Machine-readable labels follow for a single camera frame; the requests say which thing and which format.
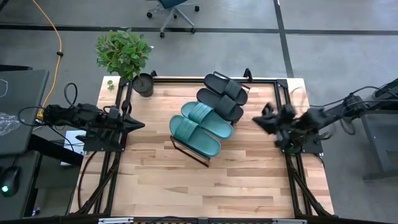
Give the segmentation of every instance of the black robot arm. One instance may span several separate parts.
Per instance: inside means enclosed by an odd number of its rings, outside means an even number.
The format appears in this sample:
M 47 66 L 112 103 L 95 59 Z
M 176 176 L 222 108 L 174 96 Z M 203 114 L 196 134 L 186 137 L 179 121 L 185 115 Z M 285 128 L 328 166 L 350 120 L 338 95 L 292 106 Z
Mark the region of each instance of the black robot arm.
M 122 151 L 120 134 L 145 126 L 128 114 L 122 117 L 115 106 L 110 106 L 106 112 L 87 103 L 69 108 L 48 105 L 44 109 L 43 122 L 49 126 L 67 125 L 86 131 L 85 136 L 76 137 L 85 143 L 86 151 Z
M 280 147 L 282 152 L 296 154 L 301 151 L 309 137 L 340 119 L 351 121 L 368 111 L 397 110 L 397 94 L 398 79 L 375 91 L 369 101 L 350 93 L 337 106 L 328 110 L 310 108 L 299 118 L 296 118 L 297 114 L 292 105 L 284 105 L 274 114 L 274 108 L 268 103 L 262 110 L 262 116 L 253 118 L 253 121 L 266 133 L 276 135 L 275 145 Z

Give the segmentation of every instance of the computer mouse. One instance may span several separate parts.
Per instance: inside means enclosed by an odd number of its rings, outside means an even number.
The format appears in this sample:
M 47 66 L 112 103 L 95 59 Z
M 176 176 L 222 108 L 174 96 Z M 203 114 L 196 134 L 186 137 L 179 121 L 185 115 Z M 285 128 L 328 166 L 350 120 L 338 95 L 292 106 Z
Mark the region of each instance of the computer mouse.
M 19 189 L 19 175 L 21 168 L 11 166 L 5 169 L 0 176 L 0 191 L 5 197 L 15 195 Z

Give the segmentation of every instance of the teal slide sandal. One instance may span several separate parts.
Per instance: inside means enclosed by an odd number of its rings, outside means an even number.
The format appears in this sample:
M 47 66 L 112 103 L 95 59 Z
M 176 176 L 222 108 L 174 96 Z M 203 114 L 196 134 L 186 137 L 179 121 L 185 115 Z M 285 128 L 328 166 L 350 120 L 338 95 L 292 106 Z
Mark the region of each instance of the teal slide sandal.
M 221 150 L 221 144 L 217 139 L 202 130 L 199 124 L 183 116 L 174 115 L 172 117 L 170 131 L 176 139 L 208 157 L 217 156 Z
M 182 106 L 181 113 L 220 139 L 229 139 L 234 133 L 234 128 L 230 124 L 203 103 L 186 103 Z

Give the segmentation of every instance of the orange extension cord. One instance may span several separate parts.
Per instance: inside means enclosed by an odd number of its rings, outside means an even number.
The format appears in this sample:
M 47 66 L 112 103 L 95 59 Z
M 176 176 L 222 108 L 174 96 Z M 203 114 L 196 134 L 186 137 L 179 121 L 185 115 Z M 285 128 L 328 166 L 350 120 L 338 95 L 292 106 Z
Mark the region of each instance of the orange extension cord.
M 45 104 L 47 103 L 47 100 L 50 98 L 52 92 L 54 91 L 55 88 L 55 83 L 57 82 L 57 76 L 58 76 L 58 68 L 60 66 L 60 62 L 61 62 L 61 57 L 63 56 L 62 53 L 62 40 L 60 37 L 60 34 L 58 33 L 57 28 L 55 28 L 54 24 L 52 23 L 52 21 L 50 20 L 50 18 L 46 15 L 46 13 L 43 11 L 43 9 L 37 4 L 37 2 L 35 0 L 32 0 L 33 3 L 39 8 L 39 10 L 42 12 L 42 14 L 45 16 L 45 18 L 50 22 L 51 26 L 54 28 L 55 33 L 58 36 L 58 40 L 60 42 L 60 50 L 57 52 L 58 55 L 58 62 L 57 62 L 57 66 L 55 67 L 55 73 L 54 73 L 54 81 L 52 82 L 52 86 L 51 86 L 51 90 L 50 92 L 47 94 L 47 96 L 44 99 L 43 105 L 42 107 L 45 107 Z M 37 113 L 37 119 L 39 120 L 43 120 L 43 109 L 40 109 L 39 112 Z

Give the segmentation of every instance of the office chair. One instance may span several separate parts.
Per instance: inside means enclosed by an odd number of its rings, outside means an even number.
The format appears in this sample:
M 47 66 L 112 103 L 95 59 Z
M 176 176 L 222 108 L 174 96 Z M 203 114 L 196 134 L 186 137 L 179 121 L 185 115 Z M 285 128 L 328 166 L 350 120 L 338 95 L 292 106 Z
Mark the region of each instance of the office chair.
M 164 29 L 166 28 L 167 24 L 170 22 L 172 16 L 174 16 L 174 19 L 177 18 L 177 14 L 179 14 L 180 16 L 182 16 L 182 18 L 189 23 L 192 28 L 191 28 L 191 33 L 194 34 L 197 30 L 195 29 L 195 25 L 194 23 L 187 17 L 187 15 L 185 15 L 178 7 L 179 6 L 191 6 L 191 5 L 195 5 L 195 12 L 198 12 L 200 10 L 199 6 L 197 6 L 197 4 L 195 3 L 185 3 L 184 2 L 188 1 L 188 0 L 147 0 L 147 1 L 158 1 L 159 4 L 151 9 L 148 10 L 147 12 L 147 17 L 150 19 L 152 18 L 152 13 L 156 13 L 156 12 L 162 12 L 162 11 L 169 11 L 170 14 L 169 16 L 167 16 L 166 21 L 164 21 L 162 27 L 160 28 L 160 38 L 164 38 Z

